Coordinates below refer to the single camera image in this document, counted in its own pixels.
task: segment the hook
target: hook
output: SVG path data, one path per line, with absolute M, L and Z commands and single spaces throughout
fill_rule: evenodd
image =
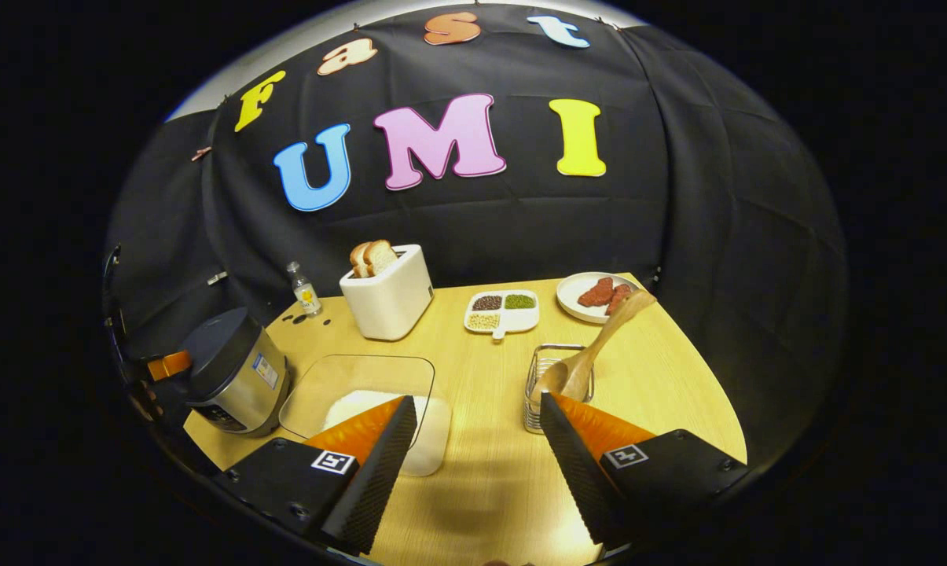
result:
M 606 24 L 606 25 L 610 26 L 610 28 L 613 28 L 613 29 L 615 29 L 615 30 L 617 30 L 617 31 L 623 31 L 622 29 L 620 29 L 620 26 L 616 25 L 615 23 L 603 21 L 602 16 L 596 16 L 596 22 L 599 22 L 599 23 L 602 23 L 602 24 Z
M 197 154 L 194 155 L 194 157 L 190 158 L 190 161 L 197 161 L 197 159 L 204 157 L 204 154 L 206 154 L 208 151 L 211 151 L 211 146 L 208 146 L 204 149 L 197 150 Z

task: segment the bread slice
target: bread slice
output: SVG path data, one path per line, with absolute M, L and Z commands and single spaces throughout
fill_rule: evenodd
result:
M 369 269 L 369 277 L 375 277 L 386 271 L 390 264 L 397 261 L 397 253 L 393 251 L 388 240 L 375 240 L 365 248 L 362 254 L 365 267 Z
M 363 241 L 351 250 L 351 269 L 354 270 L 355 277 L 368 277 L 369 268 L 365 267 L 365 249 L 372 244 L 371 241 Z

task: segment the bottle label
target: bottle label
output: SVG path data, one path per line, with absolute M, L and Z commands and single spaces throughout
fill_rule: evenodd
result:
M 319 311 L 319 298 L 316 297 L 315 292 L 313 292 L 311 283 L 296 289 L 295 295 L 298 297 L 298 302 L 302 304 L 302 309 L 306 314 Z

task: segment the white tray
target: white tray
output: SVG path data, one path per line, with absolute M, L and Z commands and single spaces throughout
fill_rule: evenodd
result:
M 505 297 L 508 297 L 508 295 L 526 295 L 530 297 L 534 302 L 533 308 L 505 308 Z M 491 311 L 474 311 L 473 303 L 479 300 L 480 297 L 487 296 L 501 297 L 501 308 L 492 309 Z M 469 325 L 471 314 L 497 314 L 499 316 L 498 325 L 495 329 L 473 329 Z M 466 326 L 467 330 L 471 333 L 489 333 L 495 340 L 501 340 L 505 337 L 505 333 L 521 333 L 521 331 L 530 330 L 538 323 L 539 297 L 535 296 L 533 291 L 524 289 L 477 293 L 470 298 L 470 302 L 466 304 L 466 312 L 463 313 L 463 326 Z

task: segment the sticker label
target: sticker label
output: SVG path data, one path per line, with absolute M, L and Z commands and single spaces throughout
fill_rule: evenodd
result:
M 319 301 L 316 300 L 316 295 L 312 290 L 311 283 L 304 287 L 299 287 L 297 296 L 298 301 L 302 304 L 302 311 L 305 311 L 306 314 L 318 311 Z
M 627 467 L 628 465 L 639 465 L 639 463 L 648 459 L 648 455 L 633 444 L 630 444 L 628 447 L 610 450 L 606 452 L 606 454 L 603 454 L 603 456 L 606 456 L 606 459 L 612 462 L 613 466 L 616 466 L 617 469 Z
M 278 373 L 274 368 L 271 368 L 271 365 L 264 359 L 263 354 L 257 354 L 257 359 L 253 362 L 253 369 L 256 370 L 257 375 L 261 377 L 271 389 L 274 389 L 278 384 Z
M 321 469 L 323 472 L 339 473 L 343 476 L 344 473 L 347 473 L 352 461 L 354 461 L 354 456 L 323 450 L 323 454 L 319 454 L 319 458 L 312 462 L 312 467 Z

